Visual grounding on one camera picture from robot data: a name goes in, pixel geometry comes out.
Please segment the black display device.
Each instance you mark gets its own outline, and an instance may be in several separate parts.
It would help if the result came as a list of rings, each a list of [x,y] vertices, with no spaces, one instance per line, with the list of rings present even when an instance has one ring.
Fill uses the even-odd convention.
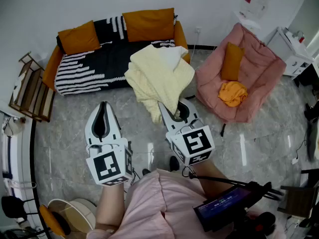
[[[207,200],[194,208],[205,232],[216,232],[246,215],[251,191],[232,187],[214,200]]]

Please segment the clear plastic container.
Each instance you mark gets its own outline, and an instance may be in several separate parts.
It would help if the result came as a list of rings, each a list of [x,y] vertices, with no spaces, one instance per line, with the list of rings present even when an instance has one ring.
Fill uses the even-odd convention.
[[[260,20],[268,9],[270,0],[241,0],[239,12],[248,19]]]

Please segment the dark wooden stool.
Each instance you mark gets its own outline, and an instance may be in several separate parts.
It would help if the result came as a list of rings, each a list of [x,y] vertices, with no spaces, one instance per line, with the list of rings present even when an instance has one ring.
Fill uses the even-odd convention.
[[[309,218],[315,205],[319,187],[291,187],[281,186],[286,191],[283,207],[278,206],[277,211],[300,218]]]

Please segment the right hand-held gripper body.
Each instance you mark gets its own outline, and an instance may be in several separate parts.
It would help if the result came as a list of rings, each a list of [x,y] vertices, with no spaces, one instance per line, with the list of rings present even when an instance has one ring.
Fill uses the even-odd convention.
[[[166,134],[170,147],[185,166],[207,160],[215,148],[209,126],[177,134]]]

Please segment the wooden shelf rack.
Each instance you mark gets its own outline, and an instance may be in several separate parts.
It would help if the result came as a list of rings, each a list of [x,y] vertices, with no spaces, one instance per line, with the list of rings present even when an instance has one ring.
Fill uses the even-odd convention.
[[[44,69],[26,53],[15,81],[9,107],[38,122],[50,122],[55,92],[43,82]]]

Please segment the person's black right shoe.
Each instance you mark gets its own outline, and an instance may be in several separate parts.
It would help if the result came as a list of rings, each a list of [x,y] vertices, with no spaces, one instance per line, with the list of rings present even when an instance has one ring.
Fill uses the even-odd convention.
[[[179,161],[175,156],[171,156],[169,159],[169,170],[170,172],[178,171],[180,168]]]

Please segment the cream waffle blanket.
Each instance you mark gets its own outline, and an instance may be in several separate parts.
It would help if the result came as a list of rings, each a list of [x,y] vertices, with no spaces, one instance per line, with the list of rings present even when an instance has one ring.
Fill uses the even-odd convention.
[[[153,123],[162,120],[158,102],[175,114],[180,94],[193,79],[194,69],[183,59],[186,55],[188,50],[182,46],[150,44],[130,56],[125,78]]]

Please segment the crumpled orange cloth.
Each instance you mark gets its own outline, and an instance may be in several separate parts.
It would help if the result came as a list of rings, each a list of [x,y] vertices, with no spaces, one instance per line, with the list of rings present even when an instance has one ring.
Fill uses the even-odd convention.
[[[247,97],[247,88],[237,81],[223,83],[218,94],[218,98],[232,108],[240,105]]]

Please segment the person's right forearm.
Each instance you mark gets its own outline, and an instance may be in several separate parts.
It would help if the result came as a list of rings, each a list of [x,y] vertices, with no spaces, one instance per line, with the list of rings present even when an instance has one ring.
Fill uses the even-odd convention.
[[[196,175],[199,177],[206,176],[226,179],[226,176],[215,166],[215,164],[210,159],[194,164],[192,167]],[[199,181],[207,199],[214,198],[232,187],[230,184],[227,183],[211,181],[207,179],[199,179]]]

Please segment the white cabinet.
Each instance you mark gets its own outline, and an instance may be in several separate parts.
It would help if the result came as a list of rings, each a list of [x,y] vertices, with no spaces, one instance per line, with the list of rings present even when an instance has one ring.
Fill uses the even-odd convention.
[[[267,46],[286,63],[284,75],[295,78],[314,62],[305,45],[282,27],[277,27]]]

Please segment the round white stool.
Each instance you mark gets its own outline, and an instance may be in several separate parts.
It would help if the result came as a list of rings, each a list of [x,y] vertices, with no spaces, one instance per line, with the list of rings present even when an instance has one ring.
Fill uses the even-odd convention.
[[[48,209],[61,215],[71,228],[72,232],[87,234],[96,222],[96,206],[83,198],[72,201],[53,199],[48,203]]]

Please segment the person's pink shirt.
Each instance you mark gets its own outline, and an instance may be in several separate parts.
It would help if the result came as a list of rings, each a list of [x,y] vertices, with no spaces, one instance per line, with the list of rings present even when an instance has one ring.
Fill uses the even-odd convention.
[[[228,224],[205,232],[194,208],[207,200],[199,179],[157,169],[124,192],[125,213],[115,229],[93,229],[86,239],[226,239]]]

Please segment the black white patterned blanket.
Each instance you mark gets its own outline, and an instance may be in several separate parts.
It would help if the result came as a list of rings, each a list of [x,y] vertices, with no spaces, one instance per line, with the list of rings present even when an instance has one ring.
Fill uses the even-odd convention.
[[[58,60],[54,87],[62,96],[129,87],[124,73],[131,55],[150,44],[155,48],[175,46],[173,39],[130,42],[123,16],[95,21],[94,26],[100,49],[64,54]]]

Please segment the black and white sofa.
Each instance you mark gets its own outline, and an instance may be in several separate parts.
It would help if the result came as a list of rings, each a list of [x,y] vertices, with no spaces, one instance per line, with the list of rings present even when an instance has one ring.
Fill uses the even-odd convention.
[[[174,36],[172,38],[175,41],[176,46],[182,46],[187,48],[186,38],[181,26],[181,23],[177,20],[177,15],[174,13]],[[58,60],[66,54],[63,50],[59,36],[56,37],[57,45],[54,48],[52,55],[47,63],[47,66],[44,70],[43,82],[52,90],[56,91],[54,87],[54,79],[57,73],[57,67],[59,65]]]

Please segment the person's left forearm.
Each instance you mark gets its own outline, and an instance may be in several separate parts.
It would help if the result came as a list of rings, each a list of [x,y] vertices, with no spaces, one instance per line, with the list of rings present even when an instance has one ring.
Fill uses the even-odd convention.
[[[95,229],[117,229],[125,213],[124,185],[103,187],[96,210]]]

